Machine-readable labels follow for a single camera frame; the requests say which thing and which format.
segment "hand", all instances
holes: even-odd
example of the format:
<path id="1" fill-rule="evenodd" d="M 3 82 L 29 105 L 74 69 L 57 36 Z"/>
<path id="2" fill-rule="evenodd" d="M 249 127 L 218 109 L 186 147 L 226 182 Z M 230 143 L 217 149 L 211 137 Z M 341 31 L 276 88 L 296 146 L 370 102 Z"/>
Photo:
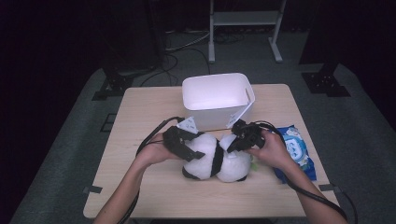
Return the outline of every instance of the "hand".
<path id="1" fill-rule="evenodd" d="M 157 133 L 139 154 L 137 154 L 134 162 L 141 162 L 144 166 L 150 166 L 166 160 L 180 160 L 178 156 L 170 152 L 163 145 L 163 134 Z"/>
<path id="2" fill-rule="evenodd" d="M 265 139 L 265 145 L 261 149 L 251 148 L 245 150 L 247 153 L 256 156 L 259 160 L 268 165 L 283 170 L 285 167 L 295 164 L 285 145 L 275 133 L 262 130 L 262 137 Z"/>

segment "stuffed toy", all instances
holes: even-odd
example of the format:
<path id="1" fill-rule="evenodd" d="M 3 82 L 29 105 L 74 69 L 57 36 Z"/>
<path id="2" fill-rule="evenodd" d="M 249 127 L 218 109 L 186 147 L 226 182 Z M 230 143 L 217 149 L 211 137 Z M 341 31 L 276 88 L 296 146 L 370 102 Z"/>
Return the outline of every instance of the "stuffed toy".
<path id="1" fill-rule="evenodd" d="M 223 136 L 219 141 L 210 133 L 203 133 L 198 137 L 186 141 L 191 150 L 203 152 L 205 155 L 199 160 L 192 160 L 183 166 L 183 175 L 187 178 L 205 180 L 216 176 L 222 182 L 245 180 L 252 158 L 244 151 L 227 152 L 230 145 L 230 135 Z"/>

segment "white bin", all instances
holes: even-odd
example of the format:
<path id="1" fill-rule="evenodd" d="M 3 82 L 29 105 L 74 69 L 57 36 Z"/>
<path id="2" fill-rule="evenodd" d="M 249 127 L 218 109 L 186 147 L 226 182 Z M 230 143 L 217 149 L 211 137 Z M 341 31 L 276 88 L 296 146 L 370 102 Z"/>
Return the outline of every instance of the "white bin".
<path id="1" fill-rule="evenodd" d="M 248 78 L 240 73 L 189 77 L 182 92 L 183 104 L 199 131 L 227 129 L 231 115 L 256 99 Z M 242 119 L 248 120 L 251 107 Z"/>

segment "person's right hand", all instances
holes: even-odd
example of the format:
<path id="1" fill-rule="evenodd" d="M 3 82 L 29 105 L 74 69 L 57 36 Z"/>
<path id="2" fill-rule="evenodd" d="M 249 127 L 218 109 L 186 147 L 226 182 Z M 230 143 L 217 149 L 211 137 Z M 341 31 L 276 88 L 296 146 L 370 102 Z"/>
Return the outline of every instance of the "person's right hand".
<path id="1" fill-rule="evenodd" d="M 263 148 L 251 148 L 245 151 L 264 161 L 267 165 L 281 170 L 290 165 L 295 165 L 279 135 L 262 130 L 262 137 L 265 139 Z"/>

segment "wooden table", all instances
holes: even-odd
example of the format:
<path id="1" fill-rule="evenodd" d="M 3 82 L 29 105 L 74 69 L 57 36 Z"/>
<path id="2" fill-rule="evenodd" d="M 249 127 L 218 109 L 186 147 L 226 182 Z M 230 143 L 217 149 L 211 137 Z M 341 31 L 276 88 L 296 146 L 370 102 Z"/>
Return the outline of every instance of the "wooden table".
<path id="1" fill-rule="evenodd" d="M 315 163 L 318 185 L 328 177 L 312 143 L 290 89 L 284 84 L 252 85 L 256 101 L 251 120 L 266 120 L 276 127 L 294 124 L 300 131 Z M 93 186 L 84 208 L 85 217 L 96 217 L 126 173 L 140 143 L 163 120 L 186 117 L 181 87 L 131 88 L 125 92 L 109 136 Z M 212 132 L 218 139 L 229 130 Z M 198 181 L 181 173 L 184 161 L 165 161 L 149 167 L 144 175 L 140 198 L 131 217 L 136 218 L 220 218 L 220 217 L 305 217 L 294 190 L 282 185 L 274 171 L 260 161 L 247 180 L 222 183 L 215 176 Z M 332 202 L 332 191 L 323 192 Z"/>

